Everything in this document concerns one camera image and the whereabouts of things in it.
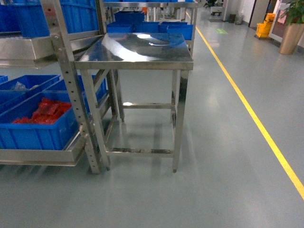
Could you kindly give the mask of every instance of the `shelf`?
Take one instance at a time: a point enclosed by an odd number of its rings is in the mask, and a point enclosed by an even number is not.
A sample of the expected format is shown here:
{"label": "shelf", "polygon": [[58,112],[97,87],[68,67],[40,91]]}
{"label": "shelf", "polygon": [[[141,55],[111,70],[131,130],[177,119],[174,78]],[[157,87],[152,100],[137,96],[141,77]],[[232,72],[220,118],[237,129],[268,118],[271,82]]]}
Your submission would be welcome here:
{"label": "shelf", "polygon": [[197,2],[104,2],[106,7],[151,7],[151,8],[195,8],[201,4]]}
{"label": "shelf", "polygon": [[0,164],[76,166],[85,143],[78,132],[61,151],[0,149]]}
{"label": "shelf", "polygon": [[[100,36],[96,32],[70,34],[73,52],[85,50]],[[0,38],[0,67],[40,68],[56,62],[51,37],[26,39],[23,37]]]}
{"label": "shelf", "polygon": [[78,61],[77,69],[192,70],[182,34],[107,33]]}

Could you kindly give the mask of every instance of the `gray epoxy floor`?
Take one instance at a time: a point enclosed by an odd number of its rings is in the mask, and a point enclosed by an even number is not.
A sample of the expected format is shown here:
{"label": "gray epoxy floor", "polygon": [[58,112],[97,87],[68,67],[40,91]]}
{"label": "gray epoxy floor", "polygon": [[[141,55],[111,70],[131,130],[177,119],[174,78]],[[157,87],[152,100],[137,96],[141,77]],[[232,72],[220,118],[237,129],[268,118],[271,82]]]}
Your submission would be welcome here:
{"label": "gray epoxy floor", "polygon": [[[246,26],[208,17],[199,10],[199,29],[303,182],[303,56],[282,56]],[[112,158],[100,175],[85,156],[76,167],[2,165],[0,227],[302,228],[303,199],[198,33],[193,57],[176,174],[171,159]],[[11,78],[27,73],[60,71],[1,69]],[[169,72],[120,73],[124,101],[170,101]],[[140,135],[139,144],[171,143],[165,112],[126,114],[124,143]]]}

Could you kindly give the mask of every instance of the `table top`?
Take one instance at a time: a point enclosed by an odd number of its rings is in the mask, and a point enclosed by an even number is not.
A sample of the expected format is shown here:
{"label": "table top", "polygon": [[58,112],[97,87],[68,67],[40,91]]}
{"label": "table top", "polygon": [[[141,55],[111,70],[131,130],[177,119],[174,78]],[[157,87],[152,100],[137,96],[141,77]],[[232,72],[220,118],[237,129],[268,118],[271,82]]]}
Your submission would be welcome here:
{"label": "table top", "polygon": [[77,61],[77,69],[192,70],[182,34],[107,33]]}

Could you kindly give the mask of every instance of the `wall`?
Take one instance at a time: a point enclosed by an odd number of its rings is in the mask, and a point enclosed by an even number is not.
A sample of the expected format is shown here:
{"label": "wall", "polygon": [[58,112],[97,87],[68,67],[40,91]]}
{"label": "wall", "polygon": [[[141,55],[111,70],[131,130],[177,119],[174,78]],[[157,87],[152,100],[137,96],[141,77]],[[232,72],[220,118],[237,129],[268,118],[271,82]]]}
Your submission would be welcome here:
{"label": "wall", "polygon": [[243,21],[249,23],[255,0],[240,0],[238,11],[244,15]]}
{"label": "wall", "polygon": [[229,20],[230,14],[237,14],[239,4],[242,0],[227,0],[227,6],[225,7],[225,13],[223,20]]}

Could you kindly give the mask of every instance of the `floor marking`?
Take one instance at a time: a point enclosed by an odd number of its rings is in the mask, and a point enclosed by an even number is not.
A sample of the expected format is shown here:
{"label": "floor marking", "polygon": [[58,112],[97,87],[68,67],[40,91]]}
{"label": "floor marking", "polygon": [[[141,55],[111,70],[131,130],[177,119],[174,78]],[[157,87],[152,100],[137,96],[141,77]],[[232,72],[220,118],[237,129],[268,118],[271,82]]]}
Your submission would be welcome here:
{"label": "floor marking", "polygon": [[228,34],[224,29],[222,28],[216,28],[215,31],[218,33],[218,34]]}
{"label": "floor marking", "polygon": [[253,121],[256,123],[257,127],[259,128],[260,132],[262,133],[263,137],[267,141],[267,143],[270,146],[270,148],[272,149],[272,151],[274,152],[275,156],[279,160],[280,164],[282,165],[283,169],[287,173],[287,175],[290,178],[291,182],[294,184],[295,188],[298,190],[299,194],[301,195],[302,199],[304,200],[304,186],[301,183],[300,179],[297,177],[296,173],[293,171],[293,169],[289,165],[288,161],[286,160],[286,158],[284,157],[284,155],[281,153],[281,151],[278,148],[278,146],[276,145],[275,141],[271,138],[270,134],[268,133],[268,131],[266,130],[266,128],[263,126],[262,122],[259,120],[259,118],[256,115],[256,113],[253,111],[253,109],[251,108],[250,104],[248,103],[248,101],[246,100],[246,98],[244,97],[244,95],[242,94],[242,92],[240,91],[240,89],[238,88],[237,84],[233,81],[233,79],[231,78],[230,74],[228,73],[228,71],[226,70],[226,68],[224,67],[224,65],[221,63],[219,57],[215,54],[214,50],[212,49],[212,47],[210,46],[210,44],[208,43],[208,41],[206,40],[206,38],[203,36],[203,34],[200,31],[200,29],[197,26],[195,28],[196,28],[197,32],[199,33],[200,37],[203,39],[203,41],[205,42],[205,44],[209,48],[209,50],[212,53],[213,57],[216,59],[218,65],[220,66],[220,68],[224,72],[226,78],[228,79],[228,81],[231,83],[232,87],[236,91],[238,97],[243,102],[245,108],[249,112],[249,114],[250,114],[251,118],[253,119]]}

